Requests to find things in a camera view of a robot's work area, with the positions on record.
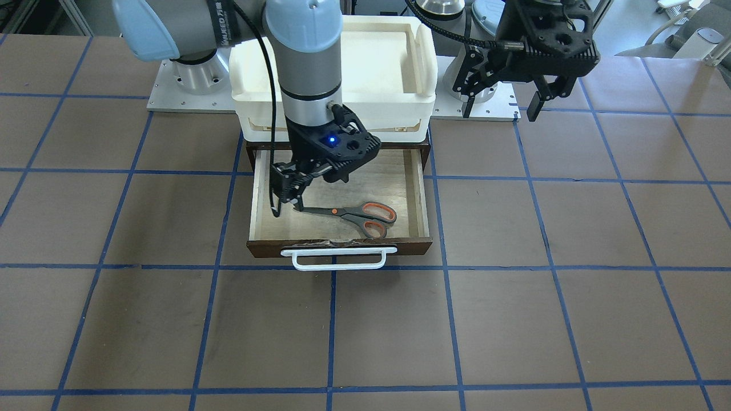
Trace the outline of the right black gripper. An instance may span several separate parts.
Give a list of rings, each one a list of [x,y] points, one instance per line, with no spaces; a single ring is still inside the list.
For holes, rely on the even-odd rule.
[[[332,105],[335,119],[307,127],[287,119],[292,162],[270,164],[272,215],[279,217],[282,204],[291,203],[303,211],[304,190],[314,179],[348,182],[349,174],[373,160],[381,140],[366,130],[355,113],[345,105]]]

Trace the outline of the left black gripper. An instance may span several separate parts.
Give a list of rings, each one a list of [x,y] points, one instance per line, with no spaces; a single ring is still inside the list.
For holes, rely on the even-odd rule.
[[[505,2],[488,70],[499,80],[532,80],[537,91],[528,105],[529,122],[546,102],[569,97],[577,78],[598,65],[594,27],[595,14],[585,1]],[[463,119],[494,97],[495,86],[483,82],[485,62],[483,49],[461,45],[451,63],[451,96],[460,102]],[[549,82],[545,75],[557,78]]]

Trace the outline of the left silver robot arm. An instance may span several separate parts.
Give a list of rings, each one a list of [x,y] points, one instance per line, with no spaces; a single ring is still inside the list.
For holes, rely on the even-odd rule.
[[[410,11],[434,34],[456,45],[442,75],[445,93],[473,117],[500,82],[533,83],[528,120],[546,102],[568,97],[578,78],[600,62],[593,40],[596,13],[585,1],[504,1],[494,32],[485,30],[478,2],[408,1]]]

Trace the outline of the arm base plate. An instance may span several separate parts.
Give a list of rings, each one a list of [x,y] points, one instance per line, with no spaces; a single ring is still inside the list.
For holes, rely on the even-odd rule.
[[[147,109],[152,112],[233,114],[229,54],[220,50],[198,65],[162,61]]]
[[[438,78],[436,86],[436,100],[433,107],[433,119],[446,120],[496,120],[497,122],[511,122],[519,120],[519,103],[515,98],[515,91],[511,83],[498,82],[495,86],[482,91],[472,105],[472,110],[465,116],[467,102],[457,98],[455,92],[447,86],[444,76],[447,67],[454,57],[437,57]]]

